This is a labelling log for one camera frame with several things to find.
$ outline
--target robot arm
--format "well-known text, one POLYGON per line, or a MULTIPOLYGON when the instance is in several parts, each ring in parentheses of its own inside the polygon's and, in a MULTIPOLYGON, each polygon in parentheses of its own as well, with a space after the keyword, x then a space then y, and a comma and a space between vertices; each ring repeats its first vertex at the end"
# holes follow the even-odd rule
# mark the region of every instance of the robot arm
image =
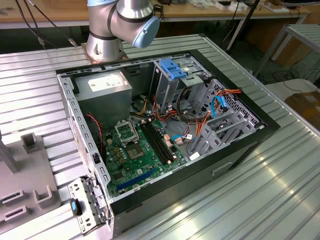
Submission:
POLYGON ((87 54, 110 62, 123 55, 121 40, 145 48, 154 40, 160 20, 149 0, 88 0, 90 35, 87 54))

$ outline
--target blue pcie slot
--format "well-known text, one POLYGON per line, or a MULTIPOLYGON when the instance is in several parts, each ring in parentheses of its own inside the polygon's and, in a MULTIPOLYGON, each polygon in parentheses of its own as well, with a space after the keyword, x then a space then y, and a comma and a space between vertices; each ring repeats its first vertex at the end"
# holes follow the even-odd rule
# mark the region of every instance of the blue pcie slot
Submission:
POLYGON ((133 185, 133 184, 136 184, 137 182, 140 182, 141 180, 144 180, 144 179, 150 177, 151 174, 152 174, 155 170, 156 170, 156 168, 153 168, 153 169, 151 169, 150 171, 148 171, 148 172, 146 172, 146 173, 144 173, 144 174, 142 174, 142 175, 140 175, 140 176, 137 176, 137 177, 135 177, 134 179, 132 179, 132 180, 130 180, 130 181, 127 181, 127 182, 125 182, 125 183, 122 183, 122 184, 116 186, 116 189, 119 191, 120 189, 125 189, 126 187, 129 187, 129 186, 131 186, 131 185, 133 185))

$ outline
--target motherboard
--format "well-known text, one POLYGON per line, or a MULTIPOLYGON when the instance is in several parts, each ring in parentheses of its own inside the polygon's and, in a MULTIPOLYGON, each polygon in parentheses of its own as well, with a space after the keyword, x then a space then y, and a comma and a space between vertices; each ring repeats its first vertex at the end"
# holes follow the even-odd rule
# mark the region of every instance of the motherboard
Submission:
POLYGON ((117 197, 186 163, 159 120, 125 121, 103 135, 109 194, 117 197))

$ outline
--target white box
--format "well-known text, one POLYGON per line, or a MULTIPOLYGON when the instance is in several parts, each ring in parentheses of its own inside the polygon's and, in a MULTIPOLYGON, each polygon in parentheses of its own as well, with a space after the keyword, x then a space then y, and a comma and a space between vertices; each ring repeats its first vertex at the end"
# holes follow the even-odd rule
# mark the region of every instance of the white box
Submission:
MULTIPOLYGON (((231 3, 231 1, 220 1, 220 2, 231 3)), ((222 5, 219 2, 216 2, 215 6, 220 10, 228 10, 228 8, 230 7, 230 5, 222 5)))
POLYGON ((242 11, 246 11, 248 9, 248 6, 245 5, 243 2, 232 2, 228 9, 231 12, 235 12, 235 11, 242 12, 242 11))

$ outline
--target aluminum workbench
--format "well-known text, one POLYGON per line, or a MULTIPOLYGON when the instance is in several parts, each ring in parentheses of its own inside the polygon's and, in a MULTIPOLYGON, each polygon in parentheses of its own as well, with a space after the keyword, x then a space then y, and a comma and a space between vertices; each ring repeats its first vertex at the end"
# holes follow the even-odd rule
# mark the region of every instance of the aluminum workbench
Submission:
MULTIPOLYGON (((279 46, 274 56, 271 58, 273 61, 275 61, 292 37, 300 40, 302 43, 304 43, 305 45, 310 47, 312 50, 320 54, 320 24, 284 25, 281 31, 276 36, 276 38, 274 39, 274 41, 272 42, 268 51, 265 53, 265 55, 261 59, 259 67, 254 71, 253 75, 258 76, 258 74, 264 69, 264 67, 268 63, 268 60, 271 57, 271 54, 273 54, 273 52, 279 46)), ((310 76, 310 74, 317 69, 319 65, 320 65, 320 59, 309 70, 308 74, 304 78, 307 79, 310 76)))
MULTIPOLYGON (((198 49, 281 125, 242 165, 117 239, 320 238, 320 133, 205 36, 159 38, 129 58, 198 49)), ((55 69, 89 64, 84 50, 0 55, 0 129, 5 144, 35 132, 46 146, 63 205, 0 239, 81 237, 67 184, 85 174, 69 128, 55 69)), ((85 239, 105 235, 104 228, 85 239)))

